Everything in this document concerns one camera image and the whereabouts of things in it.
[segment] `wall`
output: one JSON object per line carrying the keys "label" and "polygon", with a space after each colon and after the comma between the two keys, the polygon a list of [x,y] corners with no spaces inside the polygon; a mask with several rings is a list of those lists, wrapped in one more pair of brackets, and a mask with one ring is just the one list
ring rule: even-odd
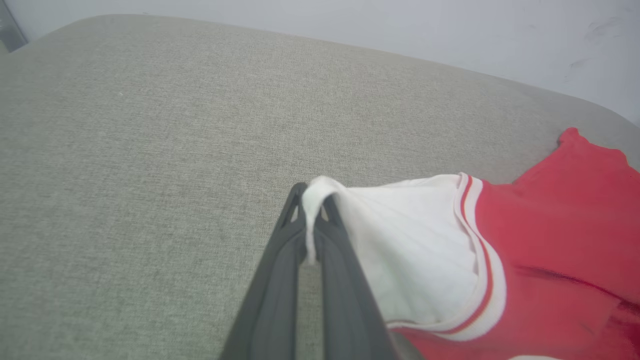
{"label": "wall", "polygon": [[586,99],[640,125],[637,0],[5,0],[25,36],[149,13],[359,45]]}

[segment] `gray textured fabric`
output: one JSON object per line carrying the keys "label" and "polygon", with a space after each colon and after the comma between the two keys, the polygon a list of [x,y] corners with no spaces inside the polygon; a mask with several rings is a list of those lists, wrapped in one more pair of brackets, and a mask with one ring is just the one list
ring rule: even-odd
{"label": "gray textured fabric", "polygon": [[0,116],[3,359],[216,357],[289,188],[317,175],[509,182],[569,126],[640,168],[640,129],[586,101],[161,17],[0,56]]}

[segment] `clothing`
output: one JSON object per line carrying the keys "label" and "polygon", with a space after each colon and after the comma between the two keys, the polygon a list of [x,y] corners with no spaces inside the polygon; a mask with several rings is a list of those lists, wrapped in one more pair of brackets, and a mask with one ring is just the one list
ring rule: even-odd
{"label": "clothing", "polygon": [[[424,273],[425,265],[416,265],[419,262],[402,262],[396,255],[410,252],[404,248],[407,241],[388,234],[367,243],[368,237],[359,227],[349,226],[352,218],[358,218],[356,224],[366,221],[361,218],[371,218],[362,208],[383,213],[380,208],[401,206],[394,202],[397,197],[388,194],[378,209],[365,204],[354,211],[354,199],[361,199],[365,191],[341,188],[335,192],[376,300],[376,288],[383,285],[386,290],[383,317],[426,358],[640,357],[640,174],[628,166],[622,152],[590,144],[574,128],[566,130],[560,142],[556,151],[513,184],[494,185],[466,174],[460,174],[457,180],[449,176],[448,188],[455,183],[456,195],[439,206],[442,213],[453,212],[460,221],[458,235],[460,239],[466,236],[468,249],[472,249],[475,262],[471,269],[477,281],[472,291],[467,288],[466,292],[454,293],[465,294],[465,305],[441,318],[391,318],[396,314],[388,309],[393,309],[394,301],[402,304],[410,297],[414,309],[420,308],[416,300],[420,295],[411,286],[419,283],[415,278],[427,282],[451,279],[430,277]],[[386,189],[404,188],[408,192],[410,185],[426,184],[438,193],[440,181],[436,178],[402,182]],[[368,204],[377,200],[371,195],[376,191],[367,190]],[[414,197],[413,202],[424,201]],[[386,217],[385,222],[389,221],[398,224],[394,217]],[[368,221],[374,229],[370,233],[378,233],[382,223],[380,219]],[[431,223],[431,232],[420,241],[435,241],[439,249],[456,251],[447,247],[448,235],[438,231],[437,223]],[[415,233],[412,238],[418,239]],[[362,250],[367,246],[374,250]],[[422,250],[413,255],[431,262],[433,253]],[[370,275],[375,264],[360,257],[367,251],[378,251],[379,258],[396,256],[393,261],[377,264],[391,264],[378,271],[387,271],[391,274],[387,281],[400,285],[389,286],[379,281],[378,275]],[[412,280],[409,285],[406,279]],[[456,277],[454,283],[460,287],[460,278]],[[401,291],[390,294],[389,289]],[[436,299],[437,304],[446,302],[449,294],[446,290],[427,292],[424,302]]]}

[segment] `red stripe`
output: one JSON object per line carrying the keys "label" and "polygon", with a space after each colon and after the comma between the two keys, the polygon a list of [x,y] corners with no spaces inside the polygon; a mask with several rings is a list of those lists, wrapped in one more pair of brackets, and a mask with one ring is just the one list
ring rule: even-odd
{"label": "red stripe", "polygon": [[[469,182],[467,183],[467,188],[465,189],[465,193],[462,195],[462,199],[460,201],[462,217],[464,218],[467,224],[468,224],[468,221],[467,221],[467,215],[465,214],[465,201],[467,199],[467,194],[469,193],[469,189],[471,189],[472,182],[473,182],[473,178],[469,176]],[[486,263],[486,274],[488,276],[487,283],[486,283],[486,292],[484,293],[484,297],[482,299],[482,302],[480,303],[480,306],[478,306],[478,308],[476,309],[476,311],[474,311],[474,314],[471,315],[471,317],[469,317],[465,322],[461,323],[455,328],[446,330],[446,331],[433,331],[433,332],[437,332],[439,334],[453,334],[455,332],[460,332],[466,329],[472,323],[474,323],[478,319],[478,317],[480,317],[480,315],[484,313],[484,310],[489,304],[489,299],[491,298],[491,294],[493,292],[493,273],[491,271],[491,260],[489,260],[489,253],[487,253],[486,247],[484,246],[482,239],[479,239],[479,242],[480,242],[480,245],[482,245],[482,250],[484,253],[484,261]]]}

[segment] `white fabric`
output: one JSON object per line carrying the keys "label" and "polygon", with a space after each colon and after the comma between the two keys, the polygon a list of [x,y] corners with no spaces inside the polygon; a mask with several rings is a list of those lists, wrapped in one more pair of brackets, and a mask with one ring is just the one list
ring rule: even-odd
{"label": "white fabric", "polygon": [[329,177],[317,177],[302,196],[308,260],[315,259],[312,230],[316,216],[324,199],[335,194],[385,321],[416,328],[451,321],[459,325],[470,314],[456,319],[472,313],[477,304],[470,307],[469,303],[479,303],[485,291],[479,284],[477,247],[456,214],[465,191],[463,180],[467,182],[466,175],[440,175],[373,188],[346,188]]}

